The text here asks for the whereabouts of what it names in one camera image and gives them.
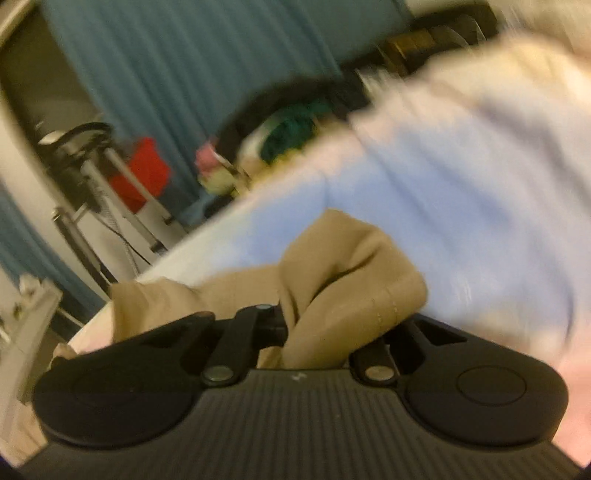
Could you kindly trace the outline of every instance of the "blue curtain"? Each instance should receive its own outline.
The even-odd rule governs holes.
[[[90,320],[105,304],[45,243],[3,185],[0,185],[0,265],[16,286],[23,273],[52,280],[64,292],[62,308],[81,322]]]
[[[175,214],[200,196],[195,150],[251,95],[402,29],[403,0],[42,0],[43,13],[105,120],[153,137],[174,177]]]

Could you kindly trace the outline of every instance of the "bed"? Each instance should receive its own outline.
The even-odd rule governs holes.
[[[190,235],[138,281],[198,285],[277,262],[327,208],[380,227],[426,279],[424,313],[557,368],[556,441],[591,461],[591,69],[561,45],[504,36],[392,80],[349,128]],[[70,342],[112,342],[106,306]]]

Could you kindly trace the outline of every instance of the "light blue blanket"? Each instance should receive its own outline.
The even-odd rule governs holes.
[[[304,163],[197,231],[146,280],[198,284],[277,262],[327,208],[380,227],[425,276],[425,312],[464,324],[511,311],[568,335],[591,294],[591,116],[497,92],[454,121],[403,122],[326,173]]]

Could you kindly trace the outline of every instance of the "black cable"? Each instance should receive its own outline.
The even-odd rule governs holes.
[[[102,204],[101,212],[104,212],[104,214],[106,216],[105,223],[107,225],[109,225],[117,233],[123,235],[123,233],[121,233],[121,228],[119,227],[119,224],[117,223],[117,220],[115,219],[115,216],[113,215],[113,212],[111,212],[111,209],[109,208],[109,204],[107,203],[105,197],[101,194],[100,189],[98,189],[98,195],[96,196],[96,199],[98,200],[98,202],[100,204]],[[138,263],[135,261],[134,255],[131,252],[129,245],[124,244],[124,246],[125,246],[125,255],[127,256],[127,258],[129,259],[130,263],[133,266],[134,274],[139,275]]]
[[[137,251],[137,250],[134,248],[134,246],[133,246],[132,244],[130,244],[130,243],[127,241],[127,239],[126,239],[126,238],[125,238],[123,235],[121,235],[121,234],[120,234],[118,231],[116,231],[114,228],[111,228],[109,225],[107,225],[107,224],[106,224],[106,223],[105,223],[105,222],[102,220],[102,218],[100,218],[100,216],[96,214],[96,212],[92,212],[92,211],[91,211],[91,213],[92,213],[92,215],[93,215],[93,216],[94,216],[94,217],[95,217],[95,218],[98,220],[98,222],[99,222],[99,223],[100,223],[102,226],[104,226],[106,229],[109,229],[111,232],[113,232],[115,235],[117,235],[119,238],[121,238],[121,239],[122,239],[122,240],[125,242],[125,245],[127,245],[127,246],[128,246],[130,249],[132,249],[132,250],[134,251],[134,253],[135,253],[135,254],[136,254],[138,257],[140,257],[140,258],[141,258],[141,259],[142,259],[144,262],[146,262],[146,263],[147,263],[147,264],[148,264],[150,267],[152,266],[152,264],[151,264],[150,262],[148,262],[148,261],[145,259],[145,257],[144,257],[144,256],[143,256],[141,253],[139,253],[139,252],[138,252],[138,251]]]

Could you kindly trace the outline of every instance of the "brown object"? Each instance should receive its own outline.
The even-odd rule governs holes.
[[[327,210],[276,266],[224,274],[196,288],[171,280],[113,285],[114,341],[191,313],[232,318],[281,303],[289,336],[261,354],[262,368],[333,368],[420,309],[422,276],[378,228]]]

